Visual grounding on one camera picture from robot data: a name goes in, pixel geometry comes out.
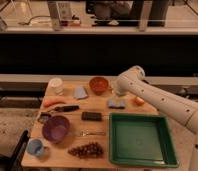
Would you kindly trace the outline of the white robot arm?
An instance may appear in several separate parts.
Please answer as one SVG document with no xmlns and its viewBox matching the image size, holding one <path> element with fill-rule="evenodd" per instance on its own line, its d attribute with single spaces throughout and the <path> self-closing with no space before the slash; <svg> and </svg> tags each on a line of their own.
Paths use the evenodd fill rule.
<svg viewBox="0 0 198 171">
<path fill-rule="evenodd" d="M 188 171 L 198 171 L 198 102 L 180 97 L 144 82 L 145 72 L 133 66 L 117 76 L 113 92 L 124 96 L 130 92 L 147 101 L 196 135 Z"/>
</svg>

